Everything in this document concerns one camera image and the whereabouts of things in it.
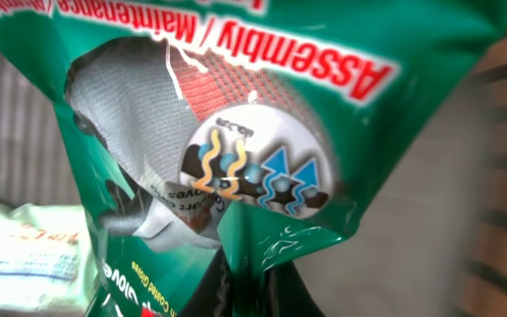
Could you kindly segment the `green gloves package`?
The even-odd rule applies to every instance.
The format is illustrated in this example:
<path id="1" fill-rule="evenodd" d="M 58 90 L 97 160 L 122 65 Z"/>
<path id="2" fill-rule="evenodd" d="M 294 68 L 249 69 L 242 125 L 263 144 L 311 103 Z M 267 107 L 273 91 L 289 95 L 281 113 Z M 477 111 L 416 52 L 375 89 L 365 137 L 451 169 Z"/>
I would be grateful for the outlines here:
<path id="1" fill-rule="evenodd" d="M 507 31 L 507 1 L 0 1 L 0 52 L 52 102 L 99 286 L 91 316 L 179 316 L 221 247 L 232 316 L 351 238 Z"/>

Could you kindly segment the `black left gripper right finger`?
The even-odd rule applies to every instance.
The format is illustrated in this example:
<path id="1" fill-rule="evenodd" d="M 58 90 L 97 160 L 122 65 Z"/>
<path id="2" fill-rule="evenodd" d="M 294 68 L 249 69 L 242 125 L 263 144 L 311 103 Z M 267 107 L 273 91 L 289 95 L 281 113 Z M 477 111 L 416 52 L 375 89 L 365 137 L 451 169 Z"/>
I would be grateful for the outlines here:
<path id="1" fill-rule="evenodd" d="M 294 262 L 264 273 L 263 313 L 267 317 L 324 317 Z"/>

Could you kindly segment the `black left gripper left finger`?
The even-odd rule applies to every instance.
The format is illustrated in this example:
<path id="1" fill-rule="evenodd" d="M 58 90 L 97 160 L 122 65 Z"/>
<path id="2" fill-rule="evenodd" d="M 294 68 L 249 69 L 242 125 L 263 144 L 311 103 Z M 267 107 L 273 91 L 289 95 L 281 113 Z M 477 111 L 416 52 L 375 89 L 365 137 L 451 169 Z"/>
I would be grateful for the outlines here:
<path id="1" fill-rule="evenodd" d="M 179 317 L 232 317 L 231 270 L 220 247 Z"/>

